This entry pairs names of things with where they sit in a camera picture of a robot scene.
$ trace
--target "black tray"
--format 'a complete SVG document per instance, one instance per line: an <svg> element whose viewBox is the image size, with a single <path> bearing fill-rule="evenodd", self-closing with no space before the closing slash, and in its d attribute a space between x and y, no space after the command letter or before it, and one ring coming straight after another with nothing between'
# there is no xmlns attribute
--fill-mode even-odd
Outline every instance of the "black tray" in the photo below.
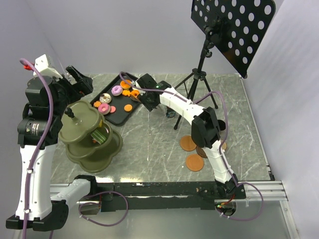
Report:
<svg viewBox="0 0 319 239"><path fill-rule="evenodd" d="M137 80L138 78L128 74L129 77L132 80ZM121 78L118 75L114 80L111 81L110 84L108 84L92 101L91 101L91 105L93 106L94 102L98 101L100 99L100 95L103 93L108 93L110 94L110 96L112 97L112 101L109 103L110 106L115 106L116 107L116 111L114 113L108 113L107 115L105 115L105 119L109 122L111 122L114 125L118 125L121 126L123 125L131 116L131 114L138 108L138 106L141 104L139 102L133 101L130 97L128 96L123 96L123 95L119 95L119 96L113 96L111 93L111 89L114 86L119 86L120 82L121 82ZM130 112L126 112L124 111L124 106L130 104L131 106L133 106L133 109Z"/></svg>

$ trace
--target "marble tabletop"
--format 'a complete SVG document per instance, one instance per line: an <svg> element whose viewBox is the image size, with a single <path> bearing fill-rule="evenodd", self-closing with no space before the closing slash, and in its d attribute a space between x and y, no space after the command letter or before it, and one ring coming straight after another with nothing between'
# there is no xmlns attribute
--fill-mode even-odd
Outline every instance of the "marble tabletop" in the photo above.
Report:
<svg viewBox="0 0 319 239"><path fill-rule="evenodd" d="M94 92L85 97L92 100L117 74L88 75L93 78ZM167 81L176 86L187 74L155 74L157 82ZM269 180L266 160L254 126L245 92L238 75L207 75L212 90L221 91L225 97L229 136L225 155L240 181ZM192 79L186 85L188 89ZM185 95L182 86L178 91ZM207 93L204 82L199 82L195 99ZM219 109L216 110L218 119L224 120L220 100L215 96ZM213 107L211 98L200 103L203 107ZM111 127L117 130L123 138L123 148L113 158L108 168L94 174L99 182L174 182L174 181L211 181L214 180L213 170L204 159L204 168L199 172L190 171L185 165L188 155L179 146L180 139L190 135L190 125L181 120L177 130L173 127L177 117L167 118L165 108L160 107L149 112L143 105L132 114L121 127ZM65 146L58 143L52 163L51 183L69 183L79 174L89 174L77 164L72 163L66 156Z"/></svg>

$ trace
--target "white circular hole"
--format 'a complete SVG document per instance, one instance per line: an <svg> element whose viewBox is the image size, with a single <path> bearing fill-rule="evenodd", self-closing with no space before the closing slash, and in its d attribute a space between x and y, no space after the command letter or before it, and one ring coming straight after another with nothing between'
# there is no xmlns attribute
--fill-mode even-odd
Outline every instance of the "white circular hole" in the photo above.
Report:
<svg viewBox="0 0 319 239"><path fill-rule="evenodd" d="M239 11L241 14L245 12L245 6L240 6Z"/></svg>
<svg viewBox="0 0 319 239"><path fill-rule="evenodd" d="M265 14L269 15L271 13L271 6L267 5L265 6Z"/></svg>
<svg viewBox="0 0 319 239"><path fill-rule="evenodd" d="M250 21L253 21L253 20L255 19L255 15L254 15L253 13L250 13L250 14L248 15L248 19L249 19Z"/></svg>
<svg viewBox="0 0 319 239"><path fill-rule="evenodd" d="M260 5L260 0L255 0L254 4L255 4L255 6L259 6Z"/></svg>
<svg viewBox="0 0 319 239"><path fill-rule="evenodd" d="M249 54L253 53L253 48L251 46L247 47L247 52Z"/></svg>
<svg viewBox="0 0 319 239"><path fill-rule="evenodd" d="M248 34L249 33L249 28L246 26L246 27L244 27L244 33L245 34Z"/></svg>
<svg viewBox="0 0 319 239"><path fill-rule="evenodd" d="M236 26L240 26L240 20L237 19L237 20L235 21L235 24L236 24Z"/></svg>
<svg viewBox="0 0 319 239"><path fill-rule="evenodd" d="M258 23L258 28L261 30L261 29L264 29L264 27L265 27L264 22L263 22L263 21L260 21L260 22Z"/></svg>
<svg viewBox="0 0 319 239"><path fill-rule="evenodd" d="M258 36L256 34L253 35L253 41L257 42L258 41Z"/></svg>

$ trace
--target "green container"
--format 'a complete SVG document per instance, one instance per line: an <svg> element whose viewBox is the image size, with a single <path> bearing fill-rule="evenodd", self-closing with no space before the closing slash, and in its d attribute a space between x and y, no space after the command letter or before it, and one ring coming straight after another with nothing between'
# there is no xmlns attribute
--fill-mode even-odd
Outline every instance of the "green container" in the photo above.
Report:
<svg viewBox="0 0 319 239"><path fill-rule="evenodd" d="M66 155L86 172L101 172L121 151L122 137L89 102L80 100L69 105L69 108L75 117L63 115L63 127L59 133L60 140L65 144ZM106 138L105 142L94 143L91 134L95 130Z"/></svg>

